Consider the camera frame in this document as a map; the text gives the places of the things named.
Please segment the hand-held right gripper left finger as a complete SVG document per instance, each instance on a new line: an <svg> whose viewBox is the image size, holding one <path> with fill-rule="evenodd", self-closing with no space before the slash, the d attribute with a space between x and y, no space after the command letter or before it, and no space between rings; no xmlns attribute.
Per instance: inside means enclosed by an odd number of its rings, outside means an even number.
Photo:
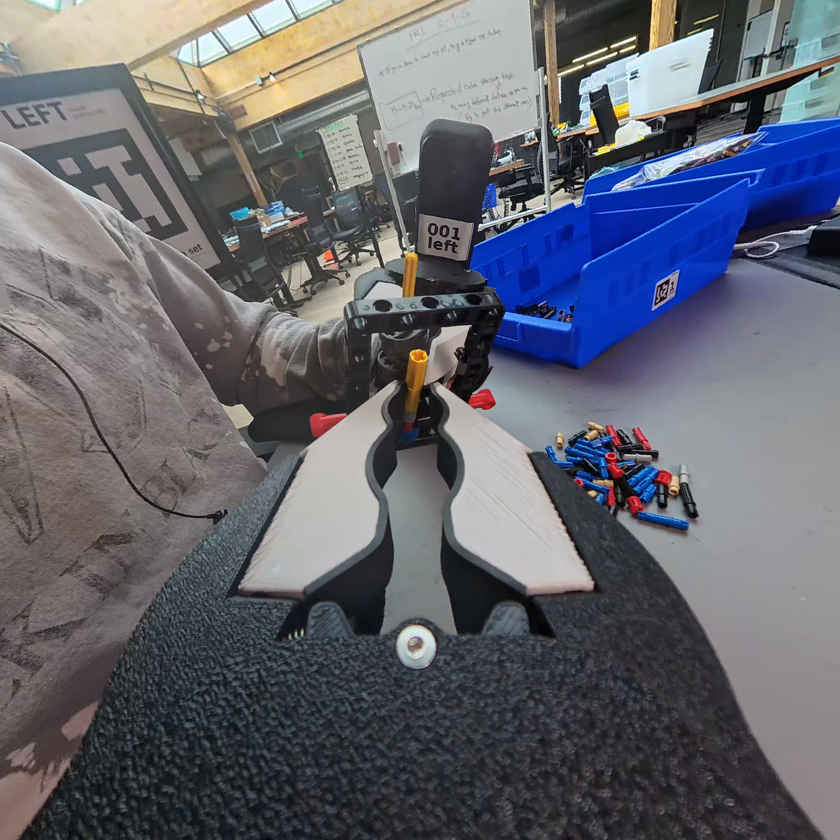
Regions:
<svg viewBox="0 0 840 840"><path fill-rule="evenodd" d="M340 419L302 452L279 507L257 542L238 584L240 595L305 599L382 542L387 522L382 484L394 470L392 382ZM375 476L380 447L386 478Z"/></svg>

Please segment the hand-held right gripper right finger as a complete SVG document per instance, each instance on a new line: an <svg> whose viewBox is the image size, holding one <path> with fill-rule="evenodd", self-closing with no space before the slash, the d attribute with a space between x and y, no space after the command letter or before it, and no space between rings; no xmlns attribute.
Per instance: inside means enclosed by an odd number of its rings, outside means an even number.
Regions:
<svg viewBox="0 0 840 840"><path fill-rule="evenodd" d="M531 449L441 384L429 396L449 548L521 595L593 592Z"/></svg>

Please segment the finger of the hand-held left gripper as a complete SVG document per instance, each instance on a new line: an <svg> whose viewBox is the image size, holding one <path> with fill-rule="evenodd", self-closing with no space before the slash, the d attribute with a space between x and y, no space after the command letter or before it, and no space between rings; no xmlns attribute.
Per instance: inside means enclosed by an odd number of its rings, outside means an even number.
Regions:
<svg viewBox="0 0 840 840"><path fill-rule="evenodd" d="M469 330L470 326L446 327L432 340L427 352L425 385L446 384L455 376L459 365L456 351L464 347Z"/></svg>

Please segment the yellow toy axle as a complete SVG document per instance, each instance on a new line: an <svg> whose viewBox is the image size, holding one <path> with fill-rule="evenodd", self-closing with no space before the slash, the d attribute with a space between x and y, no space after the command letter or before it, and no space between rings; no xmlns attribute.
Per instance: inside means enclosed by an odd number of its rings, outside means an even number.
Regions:
<svg viewBox="0 0 840 840"><path fill-rule="evenodd" d="M408 355L405 377L403 421L406 427L415 423L419 402L424 388L428 356L425 350L412 350Z"/></svg>

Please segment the black toy frame assembly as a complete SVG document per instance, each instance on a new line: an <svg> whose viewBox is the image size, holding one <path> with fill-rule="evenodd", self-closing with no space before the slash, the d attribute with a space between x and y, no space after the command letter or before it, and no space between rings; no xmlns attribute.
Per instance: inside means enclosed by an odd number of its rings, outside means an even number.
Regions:
<svg viewBox="0 0 840 840"><path fill-rule="evenodd" d="M351 409L338 421L312 415L315 440L301 452L331 445L339 455L372 455L384 439L394 450L437 444L439 462L462 466L487 453L500 463L527 454L480 415L495 405L481 386L505 314L485 278L474 270L455 281L415 278L412 297L384 287L345 308Z"/></svg>

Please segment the person's left forearm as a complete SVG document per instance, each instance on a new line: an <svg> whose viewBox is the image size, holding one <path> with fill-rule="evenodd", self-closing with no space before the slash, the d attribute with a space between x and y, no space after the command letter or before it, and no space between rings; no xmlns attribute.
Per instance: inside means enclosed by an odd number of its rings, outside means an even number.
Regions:
<svg viewBox="0 0 840 840"><path fill-rule="evenodd" d="M349 355L343 320L308 320L265 303L248 303L222 291L214 327L216 351L208 351L206 378L222 404L252 414L318 397L347 396Z"/></svg>

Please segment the grey desk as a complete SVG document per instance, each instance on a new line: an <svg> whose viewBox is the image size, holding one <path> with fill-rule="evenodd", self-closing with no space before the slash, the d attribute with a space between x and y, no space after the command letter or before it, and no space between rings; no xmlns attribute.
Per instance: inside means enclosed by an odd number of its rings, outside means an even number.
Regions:
<svg viewBox="0 0 840 840"><path fill-rule="evenodd" d="M772 261L723 278L581 370L495 349L479 416L535 452L640 427L699 508L621 522L704 627L761 749L838 838L838 290Z"/></svg>

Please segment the black office chair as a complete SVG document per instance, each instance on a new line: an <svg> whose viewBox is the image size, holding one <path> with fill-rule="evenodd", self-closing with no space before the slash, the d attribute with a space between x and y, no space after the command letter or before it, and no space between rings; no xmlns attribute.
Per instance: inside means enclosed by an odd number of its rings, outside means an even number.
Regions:
<svg viewBox="0 0 840 840"><path fill-rule="evenodd" d="M269 301L281 311L295 311L298 302L269 256L257 217L234 221L234 229L238 237L235 257L243 277L241 295L251 302Z"/></svg>
<svg viewBox="0 0 840 840"><path fill-rule="evenodd" d="M327 220L322 208L322 197L320 190L313 187L304 192L307 217L307 263L310 269L311 278L304 286L308 294L314 297L320 285L327 284L331 279L337 279L339 285L344 285L345 278L350 272L342 265L338 257L328 259L328 264L333 268L325 267L320 259L333 252L335 240L328 228Z"/></svg>
<svg viewBox="0 0 840 840"><path fill-rule="evenodd" d="M379 267L384 268L378 239L375 236L358 190L351 188L332 194L333 215L331 216L332 252L336 267L343 264L361 263L361 255L374 256Z"/></svg>
<svg viewBox="0 0 840 840"><path fill-rule="evenodd" d="M619 128L613 100L608 85L589 93L590 111L601 138L601 146L614 144L615 132Z"/></svg>

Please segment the handwritten paper chart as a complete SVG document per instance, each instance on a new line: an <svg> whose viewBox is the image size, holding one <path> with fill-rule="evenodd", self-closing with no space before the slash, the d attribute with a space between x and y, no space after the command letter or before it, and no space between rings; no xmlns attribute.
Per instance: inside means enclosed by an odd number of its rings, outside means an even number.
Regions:
<svg viewBox="0 0 840 840"><path fill-rule="evenodd" d="M328 156L337 192L373 183L356 114L348 114L318 128L318 135Z"/></svg>

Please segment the pile of small toy pins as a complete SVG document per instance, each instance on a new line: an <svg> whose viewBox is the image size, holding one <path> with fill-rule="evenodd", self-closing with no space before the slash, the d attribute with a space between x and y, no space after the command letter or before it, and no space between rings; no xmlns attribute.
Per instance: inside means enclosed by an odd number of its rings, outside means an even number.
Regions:
<svg viewBox="0 0 840 840"><path fill-rule="evenodd" d="M700 517L688 468L667 470L641 427L629 430L588 421L573 434L557 433L543 453L613 517L687 533Z"/></svg>

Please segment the cluttered work table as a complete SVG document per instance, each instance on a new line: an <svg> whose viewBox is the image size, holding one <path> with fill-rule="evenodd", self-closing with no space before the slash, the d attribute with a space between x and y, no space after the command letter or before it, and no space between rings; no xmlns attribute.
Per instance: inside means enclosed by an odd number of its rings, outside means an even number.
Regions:
<svg viewBox="0 0 840 840"><path fill-rule="evenodd" d="M281 203L270 204L267 208L244 207L232 212L230 216L234 224L227 232L222 233L222 238L231 253L239 250L239 226L258 223L262 238L267 241L303 228L308 223L304 213L296 212Z"/></svg>

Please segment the blue plastic bin with label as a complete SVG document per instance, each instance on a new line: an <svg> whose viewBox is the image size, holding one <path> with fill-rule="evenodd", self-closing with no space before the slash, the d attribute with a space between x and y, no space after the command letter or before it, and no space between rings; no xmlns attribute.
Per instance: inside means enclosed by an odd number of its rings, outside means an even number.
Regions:
<svg viewBox="0 0 840 840"><path fill-rule="evenodd" d="M619 195L565 204L475 247L471 267L506 313L497 347L580 369L722 276L749 208L749 181L689 205L618 209ZM572 322L518 305L574 305Z"/></svg>

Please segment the white storage tote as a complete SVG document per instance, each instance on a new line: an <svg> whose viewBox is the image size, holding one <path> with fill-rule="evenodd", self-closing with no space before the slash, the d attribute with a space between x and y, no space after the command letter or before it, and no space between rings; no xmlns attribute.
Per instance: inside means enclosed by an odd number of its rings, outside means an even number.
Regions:
<svg viewBox="0 0 840 840"><path fill-rule="evenodd" d="M712 28L636 56L626 63L629 117L664 109L694 98L707 65Z"/></svg>

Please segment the clear bag of toy parts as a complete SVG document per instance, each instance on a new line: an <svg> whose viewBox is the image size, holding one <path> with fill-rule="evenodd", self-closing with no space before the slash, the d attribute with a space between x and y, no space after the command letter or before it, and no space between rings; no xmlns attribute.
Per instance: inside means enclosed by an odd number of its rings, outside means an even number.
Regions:
<svg viewBox="0 0 840 840"><path fill-rule="evenodd" d="M756 144L763 141L766 135L766 130L733 135L693 146L669 157L656 159L644 164L635 174L623 178L611 188L611 191L621 192L659 181L670 175L694 170L702 165L718 163L734 158L746 151L750 151Z"/></svg>

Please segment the person's grey sweatshirt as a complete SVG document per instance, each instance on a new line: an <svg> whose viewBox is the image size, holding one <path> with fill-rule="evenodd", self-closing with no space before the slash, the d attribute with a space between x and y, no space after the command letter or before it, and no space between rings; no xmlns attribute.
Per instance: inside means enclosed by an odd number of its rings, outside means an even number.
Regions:
<svg viewBox="0 0 840 840"><path fill-rule="evenodd" d="M206 377L221 288L2 145L2 838L142 614L264 475Z"/></svg>

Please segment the long wooden table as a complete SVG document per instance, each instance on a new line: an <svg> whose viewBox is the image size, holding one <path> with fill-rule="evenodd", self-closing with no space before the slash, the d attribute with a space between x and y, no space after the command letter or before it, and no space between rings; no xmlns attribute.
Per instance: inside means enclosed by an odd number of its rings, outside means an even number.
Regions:
<svg viewBox="0 0 840 840"><path fill-rule="evenodd" d="M724 87L704 91L701 91L699 87L694 98L666 108L659 114L646 113L640 119L631 119L628 110L626 116L618 117L619 126L624 125L629 120L639 120L646 123L655 122L661 125L663 133L671 132L676 137L694 140L697 137L700 117L708 109L717 105L741 103L749 106L745 130L753 132L762 125L764 104L768 96L786 91L795 83L802 81L813 73L823 74L828 72L838 65L838 61L839 55L835 54L808 63L794 63L790 67L777 70L769 75L751 77Z"/></svg>

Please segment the black-framed tag sign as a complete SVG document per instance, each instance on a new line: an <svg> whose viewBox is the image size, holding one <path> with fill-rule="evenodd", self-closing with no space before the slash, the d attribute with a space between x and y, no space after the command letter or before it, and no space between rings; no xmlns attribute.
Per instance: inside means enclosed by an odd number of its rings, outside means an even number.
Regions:
<svg viewBox="0 0 840 840"><path fill-rule="evenodd" d="M125 65L1 80L1 141L219 280L234 261Z"/></svg>

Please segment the black power adapter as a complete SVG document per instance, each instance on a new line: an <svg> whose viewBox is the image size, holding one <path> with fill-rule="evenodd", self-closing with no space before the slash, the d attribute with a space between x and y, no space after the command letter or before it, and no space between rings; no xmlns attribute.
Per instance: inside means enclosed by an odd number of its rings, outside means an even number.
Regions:
<svg viewBox="0 0 840 840"><path fill-rule="evenodd" d="M839 258L839 225L836 215L814 226L806 246L807 255L819 259Z"/></svg>

